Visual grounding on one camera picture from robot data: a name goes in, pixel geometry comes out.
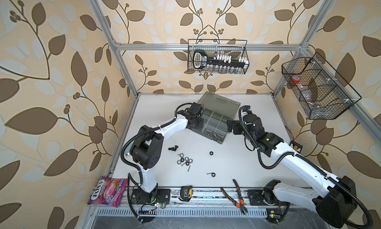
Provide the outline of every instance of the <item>white table surface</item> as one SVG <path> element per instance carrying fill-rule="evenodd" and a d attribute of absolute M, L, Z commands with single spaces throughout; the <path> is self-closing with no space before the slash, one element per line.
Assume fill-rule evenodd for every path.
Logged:
<path fill-rule="evenodd" d="M 272 132 L 289 143 L 290 138 L 270 95 L 222 95 L 240 102 L 241 105 L 250 105 L 254 114 L 261 118 L 265 131 Z M 176 107 L 187 102 L 197 102 L 202 95 L 142 95 L 140 96 L 125 142 L 137 134 L 143 125 L 157 126 L 174 116 Z M 177 151 L 168 150 L 169 147 L 179 146 Z M 193 159 L 188 166 L 177 165 L 184 153 Z M 262 160 L 266 165 L 275 161 L 262 153 Z M 164 139 L 160 160 L 153 167 L 159 187 L 233 187 L 232 179 L 236 179 L 240 187 L 264 187 L 272 179 L 278 179 L 289 185 L 309 187 L 299 176 L 286 166 L 279 164 L 274 169 L 264 169 L 258 161 L 257 152 L 246 149 L 242 135 L 226 136 L 223 144 L 209 140 L 189 129 L 181 130 L 173 136 Z M 216 177 L 206 173 L 214 172 Z M 139 181 L 135 168 L 124 164 L 118 159 L 113 178 L 127 178 L 128 173 Z"/>

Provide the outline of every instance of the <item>black wire basket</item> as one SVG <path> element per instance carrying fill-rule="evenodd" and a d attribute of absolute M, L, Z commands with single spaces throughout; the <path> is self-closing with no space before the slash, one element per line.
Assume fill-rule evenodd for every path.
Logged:
<path fill-rule="evenodd" d="M 331 77 L 326 69 L 331 69 Z M 360 94 L 318 52 L 282 64 L 282 74 L 308 119 L 333 120 L 357 103 Z"/>
<path fill-rule="evenodd" d="M 189 39 L 188 69 L 245 74 L 249 68 L 246 40 Z"/>

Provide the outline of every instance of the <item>candy bag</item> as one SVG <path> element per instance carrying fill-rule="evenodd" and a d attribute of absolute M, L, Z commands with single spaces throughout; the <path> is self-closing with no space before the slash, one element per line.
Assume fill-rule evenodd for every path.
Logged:
<path fill-rule="evenodd" d="M 102 177 L 87 204 L 106 204 L 117 208 L 126 184 L 127 179 Z"/>

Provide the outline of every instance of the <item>pliers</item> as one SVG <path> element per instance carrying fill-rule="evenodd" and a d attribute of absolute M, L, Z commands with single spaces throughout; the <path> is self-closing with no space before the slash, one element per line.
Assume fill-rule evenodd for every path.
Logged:
<path fill-rule="evenodd" d="M 237 188 L 237 193 L 238 193 L 238 199 L 240 201 L 240 203 L 237 203 L 237 201 L 235 201 L 234 199 L 232 199 L 226 192 L 223 188 L 221 188 L 221 192 L 225 195 L 225 197 L 227 199 L 229 199 L 236 207 L 238 207 L 239 209 L 241 209 L 241 213 L 243 215 L 245 214 L 248 214 L 248 211 L 247 211 L 247 208 L 244 206 L 245 205 L 245 202 L 242 198 L 242 195 L 241 195 L 241 189 L 239 188 L 238 186 L 238 183 L 235 179 L 233 179 L 233 182 L 234 184 L 236 185 L 236 188 Z"/>

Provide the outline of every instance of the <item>leaf pattern wallpaper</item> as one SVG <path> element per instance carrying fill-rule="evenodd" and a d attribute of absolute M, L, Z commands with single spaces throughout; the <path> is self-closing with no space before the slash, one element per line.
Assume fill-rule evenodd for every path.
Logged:
<path fill-rule="evenodd" d="M 0 227 L 73 229 L 133 99 L 86 0 L 0 5 Z"/>
<path fill-rule="evenodd" d="M 248 51 L 246 74 L 218 74 L 187 69 L 187 54 L 177 51 L 123 51 L 127 68 L 141 93 L 271 93 L 289 51 Z"/>
<path fill-rule="evenodd" d="M 298 44 L 322 0 L 98 0 L 121 43 Z"/>
<path fill-rule="evenodd" d="M 362 96 L 357 104 L 381 124 L 381 5 L 380 0 L 337 0 L 314 36 L 310 48 L 319 52 Z M 307 120 L 288 86 L 278 96 L 281 111 L 302 154 L 339 177 L 356 183 L 357 196 L 381 226 L 381 148 L 349 112 L 335 120 Z M 351 221 L 363 223 L 358 208 Z"/>

